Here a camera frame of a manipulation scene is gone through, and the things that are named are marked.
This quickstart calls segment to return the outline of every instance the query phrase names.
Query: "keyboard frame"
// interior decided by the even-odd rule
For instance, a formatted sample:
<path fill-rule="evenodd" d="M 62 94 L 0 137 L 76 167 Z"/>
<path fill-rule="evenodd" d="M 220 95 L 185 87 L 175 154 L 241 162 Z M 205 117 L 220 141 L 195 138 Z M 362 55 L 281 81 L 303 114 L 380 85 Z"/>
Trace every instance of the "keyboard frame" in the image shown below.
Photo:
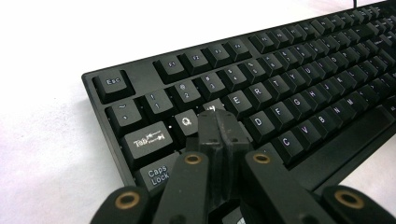
<path fill-rule="evenodd" d="M 376 3 L 376 4 L 371 4 L 370 6 L 388 7 L 389 4 L 390 4 L 390 2 L 380 2 L 380 3 Z M 100 127 L 104 133 L 105 139 L 107 141 L 107 144 L 108 144 L 108 147 L 112 154 L 112 157 L 114 159 L 114 162 L 116 163 L 117 168 L 119 169 L 120 177 L 121 177 L 124 185 L 125 186 L 135 186 L 134 178 L 133 178 L 133 175 L 129 169 L 127 161 L 125 160 L 125 157 L 121 151 L 118 137 L 115 135 L 113 128 L 108 120 L 108 116 L 106 114 L 106 109 L 108 107 L 112 106 L 112 104 L 114 104 L 117 101 L 109 103 L 109 104 L 102 103 L 102 101 L 100 100 L 100 97 L 97 93 L 97 90 L 95 88 L 95 85 L 93 83 L 93 79 L 95 77 L 97 77 L 100 74 L 102 74 L 103 72 L 111 70 L 111 69 L 124 70 L 126 72 L 128 78 L 130 79 L 130 81 L 133 83 L 135 94 L 132 96 L 123 98 L 122 100 L 125 100 L 125 99 L 133 100 L 133 99 L 139 98 L 147 93 L 150 93 L 152 91 L 156 91 L 159 89 L 167 89 L 167 88 L 175 85 L 176 83 L 178 83 L 178 81 L 177 81 L 177 82 L 170 83 L 170 84 L 163 84 L 163 81 L 161 80 L 159 74 L 157 73 L 157 71 L 153 65 L 154 62 L 160 60 L 161 57 L 163 57 L 165 55 L 181 55 L 184 52 L 189 51 L 190 49 L 205 49 L 206 47 L 214 45 L 214 44 L 225 44 L 228 40 L 239 38 L 247 46 L 247 48 L 249 49 L 249 51 L 252 55 L 252 57 L 249 59 L 245 59 L 245 60 L 235 63 L 235 64 L 240 64 L 240 63 L 249 61 L 251 59 L 257 59 L 259 57 L 262 57 L 262 54 L 260 54 L 257 51 L 257 49 L 253 46 L 253 44 L 248 39 L 249 37 L 251 37 L 255 34 L 258 34 L 260 32 L 264 32 L 264 31 L 265 32 L 272 31 L 272 30 L 275 30 L 278 28 L 283 28 L 288 25 L 298 24 L 298 23 L 304 22 L 304 21 L 312 21 L 317 18 L 327 17 L 327 16 L 335 15 L 335 14 L 338 14 L 341 12 L 347 12 L 347 11 L 350 11 L 351 9 L 352 8 L 338 11 L 338 12 L 331 13 L 331 14 L 321 15 L 319 17 L 315 17 L 315 18 L 311 18 L 311 19 L 307 19 L 307 20 L 303 20 L 303 21 L 296 21 L 296 22 L 292 22 L 292 23 L 288 23 L 288 24 L 283 24 L 283 25 L 280 25 L 277 27 L 271 27 L 271 28 L 243 34 L 243 35 L 231 36 L 231 37 L 223 38 L 223 39 L 216 40 L 213 42 L 208 42 L 208 43 L 204 43 L 204 44 L 189 47 L 189 48 L 178 49 L 178 50 L 166 52 L 164 54 L 148 57 L 145 59 L 141 59 L 141 60 L 137 60 L 137 61 L 133 61 L 133 62 L 129 62 L 129 63 L 122 63 L 122 64 L 118 64 L 115 66 L 111 66 L 111 67 L 107 67 L 107 68 L 103 68 L 100 70 L 96 70 L 96 71 L 92 71 L 92 72 L 83 74 L 81 78 L 82 78 L 82 81 L 86 88 L 86 91 L 89 95 L 90 101 L 92 103 L 93 111 L 95 112 L 95 115 L 99 121 Z M 274 52 L 277 50 L 278 49 L 269 51 L 267 53 L 271 53 L 271 52 Z M 225 66 L 222 66 L 219 68 L 215 68 L 208 72 L 204 72 L 204 73 L 201 73 L 201 74 L 198 74 L 195 76 L 187 77 L 182 80 L 193 80 L 200 76 L 203 76 L 204 74 L 209 74 L 212 72 L 216 73 L 219 70 L 222 70 L 228 66 L 230 66 L 230 65 L 228 64 L 228 65 L 225 65 Z M 379 148 L 382 144 L 384 144 L 389 138 L 391 138 L 396 133 L 396 124 L 393 124 L 390 128 L 388 128 L 388 131 L 383 132 L 380 136 L 378 136 L 371 144 L 366 146 L 359 153 L 359 155 L 356 155 L 354 157 L 354 159 L 352 159 L 350 162 L 345 164 L 340 170 L 338 170 L 335 174 L 330 176 L 327 181 L 322 183 L 317 188 L 317 190 L 321 190 L 323 188 L 323 186 L 327 186 L 328 184 L 338 183 L 343 178 L 345 178 L 350 172 L 352 172 L 356 167 L 358 167 L 359 164 L 361 164 L 372 153 L 374 153 L 377 148 Z M 332 138 L 328 139 L 323 144 L 326 144 L 326 142 L 328 142 L 330 140 L 332 140 Z"/>

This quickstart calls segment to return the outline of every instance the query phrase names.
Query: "keyboard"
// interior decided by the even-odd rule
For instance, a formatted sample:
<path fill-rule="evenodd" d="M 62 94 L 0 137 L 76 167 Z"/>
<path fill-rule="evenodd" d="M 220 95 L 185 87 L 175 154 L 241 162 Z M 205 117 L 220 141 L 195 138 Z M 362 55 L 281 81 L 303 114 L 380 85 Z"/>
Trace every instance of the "keyboard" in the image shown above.
<path fill-rule="evenodd" d="M 353 8 L 82 76 L 125 185 L 158 201 L 199 113 L 227 110 L 306 189 L 338 184 L 396 134 L 396 7 Z M 238 202 L 213 223 L 243 223 Z"/>

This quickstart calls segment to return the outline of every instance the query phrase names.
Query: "white table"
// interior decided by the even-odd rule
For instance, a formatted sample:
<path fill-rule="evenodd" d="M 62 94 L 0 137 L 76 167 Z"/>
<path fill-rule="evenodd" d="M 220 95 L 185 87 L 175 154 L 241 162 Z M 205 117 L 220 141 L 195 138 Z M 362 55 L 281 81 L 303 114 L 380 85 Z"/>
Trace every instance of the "white table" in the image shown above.
<path fill-rule="evenodd" d="M 352 0 L 3 1 L 0 223 L 87 223 L 122 186 L 83 73 L 350 7 Z"/>

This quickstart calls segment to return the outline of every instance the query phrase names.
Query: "black keyboard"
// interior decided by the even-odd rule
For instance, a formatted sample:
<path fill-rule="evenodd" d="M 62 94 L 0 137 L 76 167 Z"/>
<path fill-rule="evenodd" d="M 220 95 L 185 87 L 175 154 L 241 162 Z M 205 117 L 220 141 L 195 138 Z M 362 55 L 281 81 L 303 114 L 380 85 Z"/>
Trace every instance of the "black keyboard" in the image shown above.
<path fill-rule="evenodd" d="M 320 192 L 396 133 L 396 7 L 340 11 L 82 79 L 124 184 L 153 200 L 197 134 L 199 113 L 219 109 L 235 114 L 254 149 L 275 152 Z"/>

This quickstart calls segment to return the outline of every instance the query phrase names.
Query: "brass insert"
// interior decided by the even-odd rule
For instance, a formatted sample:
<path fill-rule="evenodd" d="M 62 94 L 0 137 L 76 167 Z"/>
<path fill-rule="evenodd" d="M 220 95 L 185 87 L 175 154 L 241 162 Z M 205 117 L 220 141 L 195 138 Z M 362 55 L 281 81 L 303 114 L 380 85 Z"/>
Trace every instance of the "brass insert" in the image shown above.
<path fill-rule="evenodd" d="M 261 164 L 266 164 L 271 161 L 271 159 L 267 155 L 264 155 L 262 153 L 254 154 L 253 160 Z"/>
<path fill-rule="evenodd" d="M 334 193 L 335 199 L 350 208 L 361 209 L 364 207 L 364 201 L 361 197 L 348 190 L 340 189 Z"/>
<path fill-rule="evenodd" d="M 140 201 L 138 193 L 133 191 L 123 192 L 116 199 L 116 207 L 119 209 L 128 209 L 137 205 Z"/>
<path fill-rule="evenodd" d="M 200 163 L 202 161 L 202 158 L 198 155 L 191 154 L 186 156 L 186 158 L 184 158 L 184 161 L 190 165 L 195 165 Z"/>

